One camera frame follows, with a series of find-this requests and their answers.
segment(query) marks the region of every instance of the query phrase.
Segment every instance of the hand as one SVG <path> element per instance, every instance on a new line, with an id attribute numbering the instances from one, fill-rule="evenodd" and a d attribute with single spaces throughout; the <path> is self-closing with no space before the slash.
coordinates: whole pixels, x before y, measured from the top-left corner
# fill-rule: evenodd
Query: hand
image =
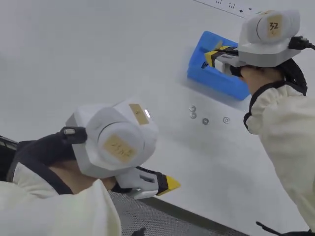
<path id="1" fill-rule="evenodd" d="M 91 187 L 97 180 L 97 178 L 82 174 L 76 161 L 58 162 L 49 169 L 58 175 L 74 194 Z M 107 190 L 111 190 L 116 184 L 115 177 L 103 178 L 101 181 Z"/>
<path id="2" fill-rule="evenodd" d="M 247 83 L 251 95 L 264 85 L 284 79 L 280 71 L 269 67 L 258 69 L 252 66 L 244 66 L 241 74 L 241 80 Z"/>

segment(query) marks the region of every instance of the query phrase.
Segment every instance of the yellow object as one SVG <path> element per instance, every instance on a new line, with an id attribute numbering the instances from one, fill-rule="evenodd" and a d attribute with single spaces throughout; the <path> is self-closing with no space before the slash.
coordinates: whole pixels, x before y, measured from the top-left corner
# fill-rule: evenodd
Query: yellow object
<path id="1" fill-rule="evenodd" d="M 220 47 L 219 49 L 220 50 L 224 50 L 224 49 L 227 49 L 227 48 L 229 48 L 230 46 L 223 46 L 223 47 Z"/>
<path id="2" fill-rule="evenodd" d="M 181 184 L 171 176 L 166 176 L 166 180 L 167 180 L 168 189 L 158 194 L 158 196 L 161 196 L 164 193 L 168 193 L 181 186 Z"/>
<path id="3" fill-rule="evenodd" d="M 223 47 L 215 48 L 215 50 L 224 50 L 224 49 L 227 49 L 229 47 L 230 46 L 223 46 Z M 205 53 L 206 62 L 209 64 L 210 67 L 215 67 L 215 65 L 213 65 L 213 62 L 214 62 L 213 56 L 217 53 L 219 53 L 218 56 L 220 56 L 222 54 L 221 52 L 217 52 L 217 51 L 210 51 L 210 52 Z"/>
<path id="4" fill-rule="evenodd" d="M 212 56 L 214 54 L 218 53 L 217 51 L 211 51 L 211 52 L 208 52 L 208 53 L 205 53 L 205 59 L 206 59 L 206 62 L 209 64 L 209 66 L 211 67 L 214 67 L 214 65 L 212 64 Z"/>

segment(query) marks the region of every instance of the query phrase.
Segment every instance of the white jacket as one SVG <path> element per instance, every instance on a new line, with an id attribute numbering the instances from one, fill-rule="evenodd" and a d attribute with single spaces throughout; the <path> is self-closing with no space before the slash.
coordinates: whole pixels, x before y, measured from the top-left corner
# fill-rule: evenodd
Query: white jacket
<path id="1" fill-rule="evenodd" d="M 252 97 L 244 123 L 258 134 L 284 189 L 315 232 L 315 100 L 290 85 Z"/>
<path id="2" fill-rule="evenodd" d="M 18 163 L 13 183 L 0 182 L 0 191 L 2 236 L 121 235 L 118 214 L 101 180 L 79 194 L 60 195 Z"/>
<path id="3" fill-rule="evenodd" d="M 244 123 L 260 136 L 283 187 L 315 231 L 315 100 L 289 85 L 261 89 Z M 77 195 L 60 195 L 67 186 L 41 163 L 27 160 L 17 164 L 13 183 L 0 182 L 0 190 L 2 236 L 121 235 L 100 180 Z"/>

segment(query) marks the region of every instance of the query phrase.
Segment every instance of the number 32 label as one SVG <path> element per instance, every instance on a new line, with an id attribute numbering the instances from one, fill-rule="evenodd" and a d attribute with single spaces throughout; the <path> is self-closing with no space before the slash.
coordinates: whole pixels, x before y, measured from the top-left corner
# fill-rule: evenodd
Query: number 32 label
<path id="1" fill-rule="evenodd" d="M 268 22 L 268 38 L 280 37 L 282 33 L 282 15 L 270 16 Z"/>

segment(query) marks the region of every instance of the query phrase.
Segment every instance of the metal mesh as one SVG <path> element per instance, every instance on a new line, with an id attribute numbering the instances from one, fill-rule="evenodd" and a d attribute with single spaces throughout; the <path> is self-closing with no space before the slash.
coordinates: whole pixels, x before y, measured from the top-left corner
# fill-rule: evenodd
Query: metal mesh
<path id="1" fill-rule="evenodd" d="M 244 234 L 212 222 L 208 229 L 175 218 L 143 202 L 118 193 L 110 193 L 120 216 L 123 236 L 146 228 L 145 236 L 244 236 Z"/>

